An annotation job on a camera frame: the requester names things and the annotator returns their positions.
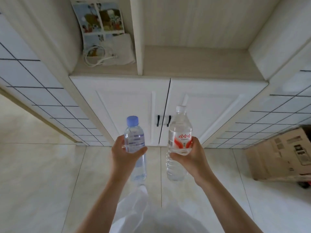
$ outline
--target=person's left hand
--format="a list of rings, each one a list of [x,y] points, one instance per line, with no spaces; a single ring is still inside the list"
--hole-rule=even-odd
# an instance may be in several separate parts
[[[147,151],[147,147],[143,147],[135,153],[126,152],[124,145],[124,135],[121,135],[115,141],[111,148],[112,169],[111,178],[113,180],[127,181],[130,177],[136,161]]]

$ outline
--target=black cabinet handle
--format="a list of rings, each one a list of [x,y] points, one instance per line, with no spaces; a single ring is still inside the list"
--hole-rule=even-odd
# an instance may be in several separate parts
[[[160,115],[158,115],[158,123],[156,124],[156,126],[159,126],[159,121],[160,121]]]
[[[169,123],[171,122],[171,118],[172,118],[172,116],[170,115],[169,116]]]

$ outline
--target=beige floor tile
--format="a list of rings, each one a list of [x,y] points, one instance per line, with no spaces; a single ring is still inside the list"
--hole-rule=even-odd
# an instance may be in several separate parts
[[[74,143],[2,95],[0,108],[0,143]]]
[[[111,147],[87,147],[68,209],[63,233],[73,232],[79,226],[103,191],[110,173],[110,150]],[[146,188],[151,201],[161,206],[160,148],[149,147],[146,154]],[[127,196],[135,187],[135,183],[128,181],[120,199]]]
[[[311,232],[311,189],[296,183],[260,182],[251,178],[243,150],[234,155],[254,216],[265,233]]]
[[[237,200],[241,207],[252,217],[243,183],[231,149],[204,149],[211,169]],[[175,201],[184,211],[198,219],[210,232],[224,232],[202,189],[193,177],[187,175],[182,182],[171,182],[166,175],[167,148],[161,148],[162,206]]]
[[[61,232],[85,149],[0,144],[0,232]]]

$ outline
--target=cabinet door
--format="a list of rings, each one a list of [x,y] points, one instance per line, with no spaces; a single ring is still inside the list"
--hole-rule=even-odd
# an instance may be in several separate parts
[[[146,145],[159,145],[169,79],[72,77],[75,86],[115,140],[124,134],[126,118],[136,115]]]
[[[177,105],[187,106],[192,134],[202,144],[266,85],[267,82],[172,78],[159,145],[167,145],[166,124],[169,115],[174,119]]]

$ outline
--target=plastic bottle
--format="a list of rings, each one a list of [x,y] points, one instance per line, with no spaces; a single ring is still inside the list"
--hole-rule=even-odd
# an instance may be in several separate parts
[[[124,132],[125,148],[127,152],[134,153],[145,146],[144,131],[138,126],[137,116],[127,117],[126,122],[128,127]],[[144,154],[136,162],[135,168],[131,174],[131,180],[142,182],[146,177],[146,154]]]
[[[171,152],[187,155],[192,143],[192,125],[186,114],[185,106],[176,107],[176,116],[169,126],[168,153],[166,158],[167,178],[171,181],[182,181],[187,174],[185,168],[170,158]]]

